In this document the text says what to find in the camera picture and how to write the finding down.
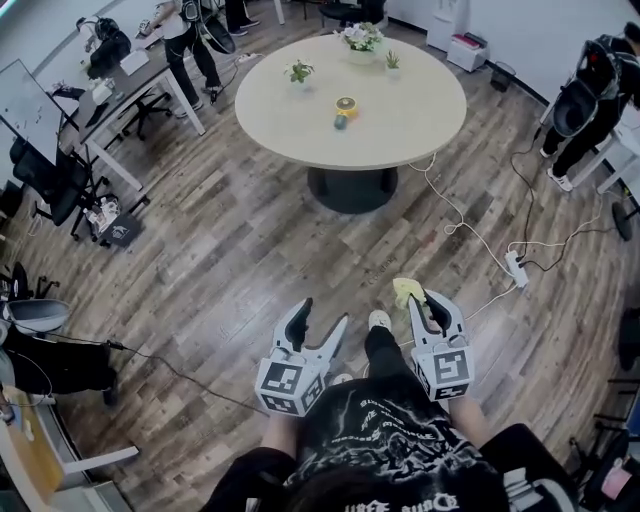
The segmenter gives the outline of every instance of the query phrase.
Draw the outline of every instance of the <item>sneaker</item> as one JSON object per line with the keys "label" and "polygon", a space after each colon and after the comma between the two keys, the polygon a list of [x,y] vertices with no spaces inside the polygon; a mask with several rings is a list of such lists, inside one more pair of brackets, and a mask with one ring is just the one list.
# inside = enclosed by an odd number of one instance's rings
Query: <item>sneaker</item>
{"label": "sneaker", "polygon": [[[204,107],[202,100],[198,100],[198,103],[191,105],[193,110],[200,110],[202,107]],[[182,107],[178,107],[173,111],[173,115],[176,116],[177,119],[182,119],[183,117],[187,117],[187,111]]]}
{"label": "sneaker", "polygon": [[260,22],[258,20],[247,20],[247,23],[243,23],[242,25],[240,25],[240,28],[251,28],[251,27],[255,27],[257,25],[260,25]]}
{"label": "sneaker", "polygon": [[369,330],[374,327],[384,327],[388,331],[391,330],[391,318],[381,309],[376,309],[369,315]]}
{"label": "sneaker", "polygon": [[553,174],[553,167],[549,167],[547,169],[547,176],[555,181],[556,184],[565,192],[571,192],[573,190],[573,185],[571,184],[571,181],[569,181],[569,178],[566,176],[558,177]]}
{"label": "sneaker", "polygon": [[239,28],[238,30],[229,30],[229,34],[231,34],[233,37],[242,37],[242,36],[246,36],[249,32],[247,32],[246,30],[243,30],[241,28]]}
{"label": "sneaker", "polygon": [[542,147],[542,148],[540,148],[540,154],[542,155],[542,158],[551,158],[555,154],[555,152],[554,153],[547,153],[544,150],[544,148]]}

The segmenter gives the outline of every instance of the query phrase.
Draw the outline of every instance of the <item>power strip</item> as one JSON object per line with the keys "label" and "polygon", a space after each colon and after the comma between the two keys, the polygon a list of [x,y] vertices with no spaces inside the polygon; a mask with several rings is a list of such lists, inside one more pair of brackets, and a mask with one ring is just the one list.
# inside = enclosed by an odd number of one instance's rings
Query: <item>power strip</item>
{"label": "power strip", "polygon": [[518,288],[524,288],[527,286],[527,284],[529,284],[529,278],[527,277],[526,270],[521,267],[518,262],[518,253],[516,251],[510,251],[505,254],[504,259],[507,261],[509,272],[511,272],[511,275],[516,282],[516,286]]}

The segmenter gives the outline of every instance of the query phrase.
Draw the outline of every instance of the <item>round table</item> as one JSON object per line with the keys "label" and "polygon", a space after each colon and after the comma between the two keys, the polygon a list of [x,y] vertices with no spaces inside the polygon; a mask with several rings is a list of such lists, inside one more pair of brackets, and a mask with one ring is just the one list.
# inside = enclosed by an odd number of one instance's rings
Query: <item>round table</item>
{"label": "round table", "polygon": [[[385,73],[389,49],[400,58],[398,78]],[[389,201],[397,166],[447,144],[467,111],[458,80],[425,51],[385,39],[378,55],[373,64],[353,64],[337,36],[304,39],[265,57],[236,95],[236,116],[247,135],[308,166],[313,195],[341,213],[364,213]],[[307,90],[285,74],[298,59],[315,68]],[[337,130],[335,104],[343,96],[356,100],[358,115]]]}

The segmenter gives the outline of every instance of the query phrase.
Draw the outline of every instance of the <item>potted plant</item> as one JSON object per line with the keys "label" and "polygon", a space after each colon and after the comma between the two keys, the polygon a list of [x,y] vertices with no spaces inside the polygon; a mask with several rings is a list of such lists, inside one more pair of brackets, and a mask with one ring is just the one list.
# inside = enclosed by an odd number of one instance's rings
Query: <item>potted plant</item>
{"label": "potted plant", "polygon": [[284,74],[289,76],[294,87],[304,90],[309,88],[309,77],[314,71],[310,62],[298,59],[294,64],[287,64]]}
{"label": "potted plant", "polygon": [[389,53],[387,53],[387,66],[386,66],[386,70],[387,70],[387,75],[389,75],[390,78],[393,79],[397,79],[400,77],[400,57],[398,57],[397,53],[393,53],[392,50],[389,50]]}
{"label": "potted plant", "polygon": [[356,23],[338,34],[349,47],[349,60],[354,64],[371,64],[383,35],[372,23]]}

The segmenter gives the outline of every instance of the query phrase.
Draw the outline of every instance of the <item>whiteboard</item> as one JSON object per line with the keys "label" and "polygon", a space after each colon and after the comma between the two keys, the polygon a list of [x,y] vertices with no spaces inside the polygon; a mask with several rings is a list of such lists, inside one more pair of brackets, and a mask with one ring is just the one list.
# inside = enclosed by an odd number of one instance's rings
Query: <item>whiteboard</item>
{"label": "whiteboard", "polygon": [[0,118],[55,165],[62,112],[16,60],[0,71]]}

